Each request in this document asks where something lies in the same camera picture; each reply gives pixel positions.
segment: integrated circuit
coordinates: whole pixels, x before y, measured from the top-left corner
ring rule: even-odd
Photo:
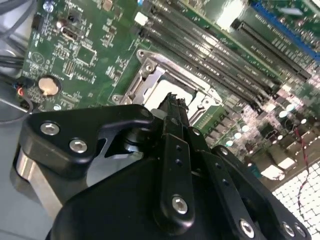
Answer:
[[[92,65],[93,61],[96,59],[97,53],[94,50],[91,50],[83,45],[78,47],[75,57],[84,63],[85,65]]]

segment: green circuit board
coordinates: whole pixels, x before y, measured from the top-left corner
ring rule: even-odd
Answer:
[[[113,104],[112,94],[123,94],[140,64],[134,54],[138,46],[145,48],[129,33],[136,8],[137,3],[126,0],[117,1],[112,11],[101,1],[56,1],[51,14],[38,7],[43,26],[31,33],[22,74],[35,81],[50,74],[62,84],[61,92],[51,97],[29,89],[40,110],[107,106]],[[56,27],[70,11],[79,18],[76,41]]]
[[[144,2],[156,3],[158,0]],[[246,69],[253,76],[260,71],[262,74],[257,76],[261,82],[271,89],[281,86],[274,85],[270,80],[289,85],[290,94],[308,106],[307,113],[320,114],[317,107],[320,104],[320,93],[314,79],[318,74],[315,62],[245,4],[242,4],[238,19],[245,21],[282,54],[312,73],[314,81],[300,81],[286,69],[264,58],[264,55],[255,49],[254,42],[241,36],[232,27],[222,28],[219,19],[232,2],[234,0],[177,0],[175,10],[186,18],[186,21],[212,35],[219,48],[226,47],[227,52],[232,51],[237,56],[233,59],[237,67],[227,70],[229,75],[243,79],[237,69]],[[56,0],[53,3],[52,12],[45,11],[42,2],[38,3],[35,15],[37,21],[33,21],[38,24],[33,26],[22,69],[22,75],[34,81],[34,86],[27,90],[27,94],[40,111],[116,105],[114,96],[123,96],[126,93],[141,67],[137,50],[161,53],[185,69],[190,67],[185,59],[182,60],[181,56],[167,47],[178,47],[172,40],[189,39],[189,35],[183,35],[186,32],[177,29],[174,24],[167,25],[166,30],[171,33],[179,32],[181,35],[178,34],[176,38],[162,35],[162,40],[167,41],[167,44],[160,44],[154,39],[141,36],[136,30],[141,27],[135,22],[137,13],[148,16],[145,4],[139,5],[135,0]],[[66,25],[66,29],[76,33],[76,37],[70,32],[63,32],[64,28],[60,25]],[[58,94],[47,96],[39,89],[37,82],[47,75],[59,81],[61,86]],[[194,123],[206,137],[210,136],[210,132],[230,110],[240,116],[243,110],[248,108],[246,102],[229,89],[216,82],[208,83],[221,97],[223,106],[211,106]],[[246,121],[258,129],[272,119],[273,113],[259,120],[256,120],[256,115],[252,116]],[[217,142],[224,144],[224,139],[230,136],[230,132],[241,121],[241,117],[235,119],[227,131],[219,136]],[[257,143],[262,144],[262,141],[263,138],[257,138]]]
[[[320,6],[312,0],[261,1],[261,4],[316,52],[320,51]]]

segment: black bracket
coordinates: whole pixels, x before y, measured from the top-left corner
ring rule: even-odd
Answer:
[[[135,104],[41,112],[24,121],[19,144],[25,155],[57,174],[80,178],[96,156],[98,140],[107,139],[107,149],[122,130],[148,127],[153,120],[146,108]],[[79,140],[78,152],[70,146],[73,140]]]

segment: screw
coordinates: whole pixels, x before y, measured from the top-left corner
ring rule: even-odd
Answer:
[[[245,235],[247,235],[251,239],[255,237],[254,229],[246,220],[241,219],[239,224],[240,224],[241,230],[244,232]]]
[[[72,140],[69,143],[69,147],[72,151],[76,152],[77,154],[83,154],[88,149],[87,144],[79,139]]]
[[[291,237],[295,236],[295,232],[285,221],[282,223],[282,226],[287,234],[289,234]]]
[[[145,66],[145,69],[148,71],[148,72],[152,72],[154,70],[154,67],[151,65],[151,64],[147,64]]]
[[[179,196],[172,198],[172,206],[179,214],[186,214],[188,211],[187,203]]]
[[[41,132],[43,132],[46,135],[54,136],[57,135],[60,132],[60,128],[58,125],[50,122],[46,122],[40,126]]]
[[[306,233],[305,231],[302,229],[302,227],[300,227],[297,223],[294,224],[295,229],[298,231],[298,233],[300,233],[302,235],[302,237],[306,237]]]
[[[198,129],[196,128],[193,128],[192,131],[195,133],[195,135],[199,136],[200,135],[200,132]]]
[[[147,109],[143,108],[143,109],[141,109],[140,112],[142,113],[143,116],[145,116],[147,118],[149,117],[149,111]]]
[[[226,156],[228,155],[228,151],[223,147],[221,148],[221,152]]]
[[[54,3],[50,0],[45,1],[43,3],[42,7],[48,14],[50,14],[54,11]]]

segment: motherboard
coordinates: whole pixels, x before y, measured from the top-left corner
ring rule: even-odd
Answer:
[[[313,1],[38,1],[22,76],[40,111],[185,99],[210,147],[241,160],[320,115]]]

